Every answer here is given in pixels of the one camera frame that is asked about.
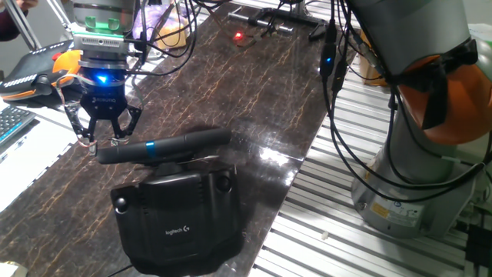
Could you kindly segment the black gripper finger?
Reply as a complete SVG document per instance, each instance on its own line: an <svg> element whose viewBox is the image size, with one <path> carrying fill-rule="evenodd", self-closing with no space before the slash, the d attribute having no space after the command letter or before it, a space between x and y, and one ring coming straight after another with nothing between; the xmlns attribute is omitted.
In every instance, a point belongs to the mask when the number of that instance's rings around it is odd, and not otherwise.
<svg viewBox="0 0 492 277"><path fill-rule="evenodd" d="M136 125L138 124L138 120L141 116L141 109L134 107L132 105L128 105L126 107L128 114L130 115L130 122L128 123L125 129L121 129L118 118L111 119L111 126L113 128L114 137L111 139L111 144L113 146L118 145L120 142L126 142L127 137L132 135Z"/></svg>
<svg viewBox="0 0 492 277"><path fill-rule="evenodd" d="M81 108L79 102L69 101L64 104L65 114L68 116L68 120L71 123L72 129L76 134L78 144L81 147L86 148L89 151L89 155L96 156L98 151L97 140L95 139L95 127L97 120L90 118L88 127L84 127L80 118L78 117L78 111Z"/></svg>

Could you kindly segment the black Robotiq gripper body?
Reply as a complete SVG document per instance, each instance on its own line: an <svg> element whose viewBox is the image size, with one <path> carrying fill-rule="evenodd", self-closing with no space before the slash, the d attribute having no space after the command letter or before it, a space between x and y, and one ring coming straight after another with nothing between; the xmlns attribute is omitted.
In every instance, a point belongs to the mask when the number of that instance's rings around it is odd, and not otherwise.
<svg viewBox="0 0 492 277"><path fill-rule="evenodd" d="M117 118L128 105L125 97L125 71L121 69L83 69L84 83L80 104L95 119Z"/></svg>

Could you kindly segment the bystander bare hand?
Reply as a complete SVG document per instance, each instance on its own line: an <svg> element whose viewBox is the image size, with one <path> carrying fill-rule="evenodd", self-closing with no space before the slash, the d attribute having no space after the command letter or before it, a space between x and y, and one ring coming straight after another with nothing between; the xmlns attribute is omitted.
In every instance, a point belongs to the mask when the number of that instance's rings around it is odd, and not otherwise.
<svg viewBox="0 0 492 277"><path fill-rule="evenodd" d="M25 12L38 5L38 0L15 0L19 8Z"/></svg>

